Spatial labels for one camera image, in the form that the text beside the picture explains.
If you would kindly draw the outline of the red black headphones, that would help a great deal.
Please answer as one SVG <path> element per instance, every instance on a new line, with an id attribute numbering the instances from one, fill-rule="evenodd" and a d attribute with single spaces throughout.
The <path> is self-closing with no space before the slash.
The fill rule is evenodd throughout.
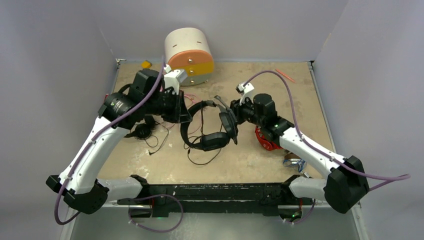
<path id="1" fill-rule="evenodd" d="M 276 143 L 269 141 L 265 138 L 264 134 L 262 133 L 261 129 L 256 126 L 255 127 L 255 136 L 258 140 L 259 144 L 267 151 L 274 151 L 274 150 L 280 150 L 282 147 L 278 146 Z"/>

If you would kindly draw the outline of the brown leather silver headphones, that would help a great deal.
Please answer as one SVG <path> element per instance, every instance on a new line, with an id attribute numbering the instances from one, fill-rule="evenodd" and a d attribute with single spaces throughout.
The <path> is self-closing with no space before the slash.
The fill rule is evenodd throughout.
<path id="1" fill-rule="evenodd" d="M 282 161 L 284 167 L 288 168 L 297 168 L 297 172 L 302 174 L 306 178 L 310 178 L 311 176 L 305 171 L 307 167 L 307 163 L 305 160 L 297 156 L 292 152 L 288 152 Z"/>

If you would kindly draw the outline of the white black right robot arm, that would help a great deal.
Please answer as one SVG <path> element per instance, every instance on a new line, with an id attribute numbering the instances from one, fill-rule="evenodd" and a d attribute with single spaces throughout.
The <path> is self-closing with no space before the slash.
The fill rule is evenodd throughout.
<path id="1" fill-rule="evenodd" d="M 360 159 L 339 155 L 301 133 L 294 123 L 278 115 L 269 94 L 260 93 L 244 102 L 233 100 L 230 109 L 239 125 L 254 124 L 268 141 L 297 155 L 321 174 L 321 178 L 295 176 L 287 180 L 280 191 L 284 202 L 292 204 L 299 198 L 325 201 L 345 214 L 370 192 Z"/>

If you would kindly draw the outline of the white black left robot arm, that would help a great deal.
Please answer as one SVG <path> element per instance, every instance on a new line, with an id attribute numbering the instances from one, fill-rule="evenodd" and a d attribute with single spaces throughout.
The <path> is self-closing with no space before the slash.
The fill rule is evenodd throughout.
<path id="1" fill-rule="evenodd" d="M 84 214 L 121 199 L 146 203 L 149 191 L 139 176 L 107 180 L 99 179 L 98 174 L 121 139 L 146 116 L 159 116 L 174 124 L 191 121 L 180 89 L 187 76 L 183 69 L 138 71 L 131 84 L 105 99 L 76 157 L 62 173 L 49 176 L 47 186 L 70 208 Z"/>

